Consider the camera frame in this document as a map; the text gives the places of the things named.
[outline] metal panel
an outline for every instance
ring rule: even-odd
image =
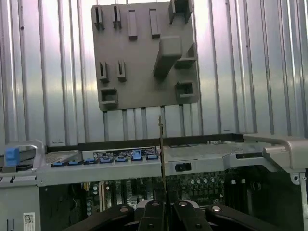
[[[75,77],[75,102],[77,117],[78,142],[84,143],[86,140],[85,118],[84,118],[84,85],[81,73],[81,53],[79,39],[79,11],[77,1],[70,1],[71,7],[71,36],[72,36],[72,59],[73,76]]]
[[[148,107],[145,109],[146,113],[146,130],[147,136],[145,138],[158,138],[159,137],[159,126],[158,117],[161,115],[160,107]]]
[[[270,133],[270,110],[260,0],[247,1],[247,13],[257,132]]]
[[[134,115],[135,115],[135,130],[136,130],[136,139],[144,139],[143,131],[146,128],[143,128],[143,119],[142,119],[142,109],[136,108],[134,109]]]
[[[136,139],[134,109],[126,111],[128,140]]]
[[[269,77],[273,110],[274,132],[287,135],[287,112],[285,101],[285,84],[282,69],[282,50],[280,41],[278,1],[264,1],[266,39],[268,49]]]
[[[107,112],[108,141],[124,140],[122,111]]]
[[[241,69],[241,49],[240,49],[240,38],[239,38],[239,28],[238,28],[238,6],[237,1],[230,0],[229,1],[229,11],[230,11],[230,34],[231,34],[231,67],[232,67],[232,75],[234,79],[234,89],[236,93],[235,97],[235,115],[237,116],[236,124],[237,130],[239,132],[246,131],[246,116],[244,109],[244,91],[243,91],[243,82],[242,82],[242,69]]]
[[[293,80],[293,49],[291,49],[292,36],[290,36],[289,27],[289,7],[288,1],[279,0],[280,11],[281,11],[281,39],[283,43],[282,52],[282,64],[284,65],[284,75],[286,76],[287,82],[287,94],[290,115],[290,130],[289,135],[300,136],[297,127],[297,116],[296,116],[296,104],[295,104],[295,91],[294,91],[294,80]]]
[[[75,105],[74,66],[72,50],[72,28],[70,2],[59,1],[59,23],[61,44],[61,67],[63,76],[63,100],[66,145],[78,144]]]
[[[296,1],[288,1],[288,15],[289,15],[289,27],[290,27],[290,45],[292,54],[292,66],[293,66],[293,81],[295,91],[295,105],[296,105],[296,117],[297,117],[297,131],[300,136],[305,135],[305,122],[303,114],[303,96],[302,96],[302,84],[301,84],[301,53],[300,53],[300,39],[299,39],[299,24],[298,24],[298,12]]]
[[[297,0],[298,24],[299,24],[299,47],[301,52],[300,83],[303,100],[304,133],[308,136],[307,113],[308,113],[308,16],[307,1]]]
[[[212,1],[221,133],[236,132],[230,37],[225,0]]]
[[[192,116],[191,116],[191,105],[183,105],[183,117],[184,117],[184,132],[185,136],[192,135]]]
[[[178,105],[165,107],[166,136],[181,136],[180,107]]]
[[[241,79],[244,95],[245,131],[256,132],[255,99],[252,84],[247,6],[245,0],[236,1],[239,50],[241,60]]]
[[[26,140],[46,143],[37,0],[20,1]]]
[[[2,25],[2,18],[0,17],[0,28]],[[2,40],[0,40],[0,155],[4,153],[5,146],[5,127],[4,127],[4,103],[3,103],[3,88],[2,88]]]
[[[11,21],[11,4],[10,1],[1,1],[1,16],[2,25],[1,43],[3,45],[2,52],[2,72],[4,85],[4,106],[5,106],[5,131],[7,141],[18,140],[17,128],[17,106],[16,106],[16,91],[15,91],[15,75],[14,75],[14,44]]]
[[[199,60],[201,108],[204,134],[220,133],[218,89],[215,78],[211,2],[195,1],[196,41]]]
[[[23,76],[21,66],[21,50],[20,50],[20,25],[19,25],[19,9],[18,1],[11,1],[12,11],[12,30],[13,30],[13,46],[14,46],[14,71],[16,84],[16,106],[17,106],[17,130],[18,140],[26,140],[25,131],[25,105],[23,91]]]
[[[1,1],[3,144],[45,142],[45,132],[48,145],[63,145],[58,139],[73,145],[157,138],[159,115],[168,137],[231,131],[305,135],[306,0],[196,0],[200,102],[103,113],[90,9],[132,1],[147,0]]]
[[[58,1],[43,0],[39,9],[46,144],[65,145]]]

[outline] metal frame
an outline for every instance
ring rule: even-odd
[[[178,139],[177,144],[184,144],[184,138],[163,138],[161,137],[160,142],[169,145],[171,141]],[[205,141],[209,137],[199,137],[199,141]],[[197,173],[197,172],[211,172],[211,171],[223,171],[230,167],[238,166],[251,166],[251,165],[263,165],[269,171],[277,171],[283,169],[288,173],[292,173],[290,176],[293,177],[292,183],[299,185],[302,193],[302,205],[303,205],[303,218],[305,230],[308,230],[308,210],[307,210],[307,189],[306,189],[306,176],[305,168],[308,167],[308,160],[305,158],[305,153],[308,150],[308,141],[304,139],[297,139],[292,137],[277,137],[277,136],[262,136],[260,134],[243,135],[243,139],[248,141],[250,147],[252,141],[268,142],[278,144],[280,146],[265,147],[263,149],[263,157],[253,158],[240,158],[236,157],[237,154],[242,154],[242,150],[237,152],[226,152],[220,154],[206,154],[203,158],[192,160],[187,156],[182,156],[180,159],[172,161],[169,158],[168,148],[164,150],[164,172],[167,175],[180,174],[175,171],[175,165],[181,163],[187,163],[188,161],[192,164],[192,170],[182,172],[186,173]],[[223,144],[233,147],[234,143]],[[205,153],[206,146],[199,147],[199,152],[203,150]],[[21,211],[24,212],[35,212],[36,213],[36,230],[40,231],[40,219],[39,219],[39,187],[59,185],[59,184],[70,184],[77,182],[88,182],[88,181],[101,181],[101,180],[120,180],[129,178],[139,177],[160,177],[161,175],[161,161],[158,160],[143,160],[137,162],[124,162],[124,163],[109,163],[109,164],[93,164],[93,165],[80,165],[80,166],[64,166],[64,167],[51,167],[50,164],[44,164],[39,166],[37,169],[31,169],[25,172],[17,173],[1,173],[0,174],[0,198],[1,203],[4,204],[8,211],[6,216],[2,216],[0,219],[0,227],[3,230],[10,228],[15,225],[14,229],[21,229],[22,222],[20,215]],[[10,204],[12,201],[20,201],[20,205],[12,207]]]

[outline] barcode label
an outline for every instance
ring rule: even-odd
[[[24,213],[24,231],[35,231],[34,213]]]

